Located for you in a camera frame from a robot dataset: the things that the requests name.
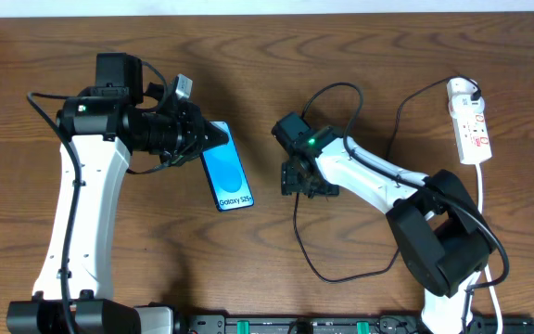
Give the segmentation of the blue Galaxy smartphone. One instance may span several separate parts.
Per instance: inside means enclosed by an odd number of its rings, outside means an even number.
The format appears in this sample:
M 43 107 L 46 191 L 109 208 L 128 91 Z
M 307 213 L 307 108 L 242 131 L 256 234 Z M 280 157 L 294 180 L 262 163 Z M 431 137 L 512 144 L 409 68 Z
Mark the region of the blue Galaxy smartphone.
M 211 122 L 225 131 L 228 142 L 201 154 L 210 190 L 219 212 L 252 207 L 252 196 L 243 165 L 239 158 L 229 125 L 226 122 Z

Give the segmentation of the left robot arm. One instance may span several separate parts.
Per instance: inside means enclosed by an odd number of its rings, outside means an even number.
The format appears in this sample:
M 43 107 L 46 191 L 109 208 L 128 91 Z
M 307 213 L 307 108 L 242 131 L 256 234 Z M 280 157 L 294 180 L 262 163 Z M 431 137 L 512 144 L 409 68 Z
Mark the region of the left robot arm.
M 136 151 L 181 166 L 224 145 L 225 131 L 192 103 L 184 75 L 145 83 L 148 63 L 101 53 L 95 83 L 63 96 L 47 124 L 59 138 L 62 175 L 52 236 L 32 296 L 12 302 L 12 333 L 185 333 L 185 317 L 166 304 L 126 306 L 113 299 L 111 251 L 123 178 Z

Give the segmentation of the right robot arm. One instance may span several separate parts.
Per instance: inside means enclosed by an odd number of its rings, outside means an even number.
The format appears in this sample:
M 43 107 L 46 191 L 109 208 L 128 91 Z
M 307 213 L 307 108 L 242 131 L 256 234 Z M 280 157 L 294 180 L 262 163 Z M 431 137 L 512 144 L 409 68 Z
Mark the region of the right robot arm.
M 460 179 L 446 170 L 428 176 L 402 169 L 335 127 L 311 128 L 297 113 L 272 134 L 288 155 L 283 195 L 328 197 L 345 188 L 385 214 L 403 261 L 425 289 L 423 324 L 433 333 L 465 333 L 497 239 Z

